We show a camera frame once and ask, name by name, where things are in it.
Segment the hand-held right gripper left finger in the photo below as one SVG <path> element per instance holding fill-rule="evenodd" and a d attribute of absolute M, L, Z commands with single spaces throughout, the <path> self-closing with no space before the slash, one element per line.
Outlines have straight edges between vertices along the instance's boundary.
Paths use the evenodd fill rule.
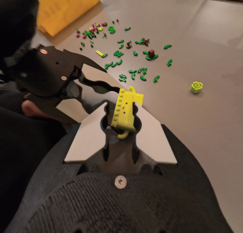
<path fill-rule="evenodd" d="M 109 102 L 104 102 L 80 124 L 64 159 L 66 164 L 101 164 L 109 158 L 108 126 Z"/>

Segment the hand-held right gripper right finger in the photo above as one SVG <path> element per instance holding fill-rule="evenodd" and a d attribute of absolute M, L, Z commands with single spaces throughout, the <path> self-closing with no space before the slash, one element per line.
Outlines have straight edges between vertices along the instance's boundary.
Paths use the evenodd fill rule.
<path fill-rule="evenodd" d="M 133 102 L 132 111 L 135 128 L 132 144 L 133 163 L 176 165 L 177 159 L 160 122 L 137 102 Z"/>

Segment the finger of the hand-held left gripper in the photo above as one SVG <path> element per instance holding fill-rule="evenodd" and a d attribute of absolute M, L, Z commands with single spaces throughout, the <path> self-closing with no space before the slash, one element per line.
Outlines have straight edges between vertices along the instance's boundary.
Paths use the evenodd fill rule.
<path fill-rule="evenodd" d="M 91 87 L 98 94 L 119 93 L 120 89 L 125 90 L 111 75 L 87 64 L 83 64 L 81 69 L 81 84 Z"/>
<path fill-rule="evenodd" d="M 67 95 L 56 108 L 73 119 L 75 122 L 82 122 L 91 114 L 90 107 L 82 100 L 83 88 L 79 81 L 71 81 L 66 87 Z"/>

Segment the lime green brick figure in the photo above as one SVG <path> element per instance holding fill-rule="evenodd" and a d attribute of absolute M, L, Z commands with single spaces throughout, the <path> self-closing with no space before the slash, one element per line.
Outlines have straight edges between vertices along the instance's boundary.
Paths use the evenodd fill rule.
<path fill-rule="evenodd" d="M 129 86 L 128 91 L 120 89 L 117 103 L 115 106 L 111 126 L 117 130 L 122 130 L 122 134 L 118 134 L 118 139 L 125 139 L 129 133 L 135 133 L 133 103 L 136 102 L 140 106 L 143 103 L 143 94 L 136 92 L 135 88 Z"/>

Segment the person's left hand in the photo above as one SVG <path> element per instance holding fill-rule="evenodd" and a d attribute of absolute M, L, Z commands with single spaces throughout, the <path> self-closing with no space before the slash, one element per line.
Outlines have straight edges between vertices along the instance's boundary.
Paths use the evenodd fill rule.
<path fill-rule="evenodd" d="M 51 119 L 49 115 L 43 113 L 32 101 L 24 100 L 21 109 L 27 117 Z"/>

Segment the scattered green leaf pieces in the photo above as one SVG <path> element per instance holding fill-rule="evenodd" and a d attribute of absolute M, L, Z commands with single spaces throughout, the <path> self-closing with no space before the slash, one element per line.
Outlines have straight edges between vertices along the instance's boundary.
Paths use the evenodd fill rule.
<path fill-rule="evenodd" d="M 125 28 L 124 30 L 125 31 L 128 31 L 128 30 L 130 30 L 131 29 L 131 27 L 129 27 L 129 28 Z M 139 44 L 139 45 L 142 45 L 141 44 L 141 41 L 143 41 L 145 38 L 142 38 L 140 41 L 136 41 L 135 42 L 135 44 Z M 122 40 L 120 40 L 120 41 L 118 41 L 117 43 L 120 43 L 121 45 L 120 45 L 120 47 L 119 47 L 119 50 L 121 50 L 123 47 L 124 47 L 124 44 L 123 44 L 123 42 L 124 42 L 124 40 L 122 39 Z M 166 46 L 164 46 L 164 50 L 167 50 L 168 48 L 170 48 L 170 47 L 172 47 L 172 45 L 166 45 Z M 121 58 L 123 55 L 124 55 L 124 53 L 123 52 L 121 52 L 121 51 L 119 51 L 119 50 L 117 50 L 117 51 L 115 51 L 114 53 L 113 53 L 113 55 L 115 56 L 115 57 L 117 57 L 117 58 Z M 148 61 L 151 61 L 151 60 L 154 60 L 154 59 L 156 59 L 156 58 L 158 58 L 158 54 L 155 54 L 155 56 L 152 58 L 152 59 L 150 59 L 149 58 L 149 56 L 148 56 L 148 51 L 143 51 L 143 54 L 144 55 L 146 55 L 145 56 L 145 58 L 146 58 L 146 60 L 148 60 Z M 133 55 L 134 56 L 138 56 L 138 53 L 137 52 L 135 52 L 135 51 L 133 51 Z M 107 57 L 108 56 L 108 54 L 107 53 L 105 53 L 104 55 L 103 55 L 103 57 L 101 57 L 101 58 L 105 58 L 105 57 Z M 120 59 L 120 61 L 119 62 L 111 62 L 111 63 L 106 63 L 105 64 L 105 70 L 107 71 L 107 69 L 109 68 L 109 67 L 116 67 L 117 65 L 120 65 L 120 64 L 122 64 L 122 59 Z M 170 59 L 168 62 L 167 62 L 167 66 L 168 67 L 171 67 L 171 65 L 172 65 L 172 59 Z M 132 78 L 132 80 L 135 80 L 135 76 L 136 76 L 136 73 L 137 74 L 140 74 L 140 79 L 142 80 L 142 81 L 147 81 L 147 79 L 144 77 L 146 74 L 147 74 L 147 68 L 140 68 L 140 69 L 138 69 L 138 70 L 129 70 L 129 73 L 131 74 L 131 78 Z M 158 81 L 158 79 L 160 78 L 160 76 L 158 75 L 158 76 L 156 76 L 154 79 L 153 79 L 153 82 L 154 83 L 157 83 L 157 81 Z M 120 82 L 126 82 L 126 79 L 127 79 L 127 76 L 126 75 L 124 75 L 124 74 L 120 74 L 119 75 L 119 81 Z"/>

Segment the pile of small colourful pieces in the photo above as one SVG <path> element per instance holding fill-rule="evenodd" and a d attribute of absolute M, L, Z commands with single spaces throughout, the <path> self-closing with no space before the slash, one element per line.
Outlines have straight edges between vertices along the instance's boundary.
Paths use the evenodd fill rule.
<path fill-rule="evenodd" d="M 89 39 L 93 40 L 98 37 L 98 35 L 101 35 L 102 39 L 107 39 L 108 34 L 115 34 L 115 24 L 119 23 L 119 20 L 111 21 L 111 25 L 109 25 L 108 22 L 95 22 L 90 27 L 88 27 L 86 30 L 81 31 L 78 28 L 76 28 L 75 37 L 76 38 L 82 38 L 83 40 Z"/>

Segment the yellow storage bin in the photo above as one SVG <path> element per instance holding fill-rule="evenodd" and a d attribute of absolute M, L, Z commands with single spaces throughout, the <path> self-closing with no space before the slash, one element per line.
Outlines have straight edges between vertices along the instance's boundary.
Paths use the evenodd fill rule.
<path fill-rule="evenodd" d="M 37 27 L 54 37 L 100 0 L 38 0 Z"/>

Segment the lime green round brick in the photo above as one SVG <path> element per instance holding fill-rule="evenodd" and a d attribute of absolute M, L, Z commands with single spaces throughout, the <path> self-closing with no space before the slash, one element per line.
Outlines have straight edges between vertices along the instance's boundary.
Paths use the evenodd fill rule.
<path fill-rule="evenodd" d="M 191 84 L 189 90 L 190 90 L 191 93 L 196 94 L 196 93 L 198 93 L 202 88 L 203 88 L 203 83 L 195 81 L 195 82 L 193 82 L 193 83 Z"/>

